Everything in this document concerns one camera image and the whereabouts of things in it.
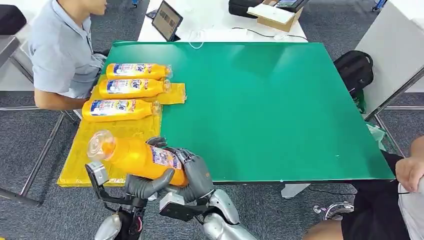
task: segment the gray carpet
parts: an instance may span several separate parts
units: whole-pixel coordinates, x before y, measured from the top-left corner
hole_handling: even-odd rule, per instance
[[[109,0],[105,16],[92,18],[93,46],[102,50],[115,40],[136,40],[146,2],[130,9],[130,0]],[[323,42],[332,58],[353,49],[375,18],[372,0],[311,0],[300,22],[311,42]],[[424,105],[423,94],[405,94],[399,102]],[[32,93],[0,92],[0,106],[33,105]],[[0,186],[20,191],[58,117],[55,111],[0,112]],[[424,112],[384,111],[382,118],[402,149],[424,135]],[[56,185],[77,126],[65,120],[29,196],[43,201],[38,208],[0,198],[0,237],[8,240],[87,240],[110,212],[91,188]],[[312,211],[352,201],[352,195],[332,195],[306,189],[293,199],[282,199],[281,184],[223,185],[237,206],[243,224],[262,240],[299,240],[322,217]],[[314,184],[315,190],[353,193],[348,184]],[[114,195],[121,188],[108,188]],[[203,240],[199,226],[157,214],[158,202],[150,202],[145,220],[147,240]]]

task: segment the white cable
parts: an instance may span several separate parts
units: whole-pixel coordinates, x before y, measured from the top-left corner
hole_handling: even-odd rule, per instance
[[[190,42],[190,39],[192,38],[192,33],[194,32],[194,30],[191,30],[191,32],[190,32],[190,35],[188,36],[188,44],[190,44],[190,46],[193,48],[193,49],[200,49],[202,46],[203,46],[203,43],[205,43],[204,41],[202,41],[201,42],[201,44],[200,44],[200,46],[193,46],[193,44]]]

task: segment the cardboard box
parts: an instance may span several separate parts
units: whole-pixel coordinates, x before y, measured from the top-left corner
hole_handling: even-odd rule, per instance
[[[265,0],[261,4],[274,6],[276,4],[276,1],[275,0]],[[278,11],[286,12],[286,10],[279,9],[279,8],[277,8],[277,9],[278,9]],[[266,18],[262,15],[258,15],[254,12],[247,11],[247,13],[254,15],[254,16],[257,16],[257,23],[258,24],[266,25],[268,27],[275,28],[275,29],[278,29],[278,30],[281,30],[281,31],[284,31],[284,32],[290,32],[290,29],[292,28],[293,24],[295,24],[296,21],[300,18],[303,9],[304,9],[303,7],[301,9],[299,9],[299,11],[297,11],[286,22],[275,21],[273,19]]]

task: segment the person's arm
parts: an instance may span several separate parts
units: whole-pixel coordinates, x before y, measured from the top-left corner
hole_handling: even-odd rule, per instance
[[[412,142],[410,153],[412,157],[424,159],[424,136],[421,136]]]
[[[396,178],[410,193],[417,192],[418,182],[424,176],[424,136],[417,138],[410,147],[411,157],[396,163]]]
[[[34,89],[35,105],[40,109],[74,110],[81,109],[89,98],[70,98],[48,91]]]
[[[34,72],[34,101],[41,109],[80,109],[88,100],[61,95],[70,90],[75,62],[61,44],[38,46],[31,56]]]

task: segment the black backpack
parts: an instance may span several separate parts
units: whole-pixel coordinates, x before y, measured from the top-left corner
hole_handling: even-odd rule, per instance
[[[257,16],[248,14],[249,7],[256,7],[264,0],[229,0],[228,12],[232,15],[256,19]]]
[[[0,35],[15,35],[27,24],[27,19],[15,5],[0,4],[0,23]]]
[[[348,51],[335,60],[334,65],[351,96],[374,80],[373,59],[365,52]]]

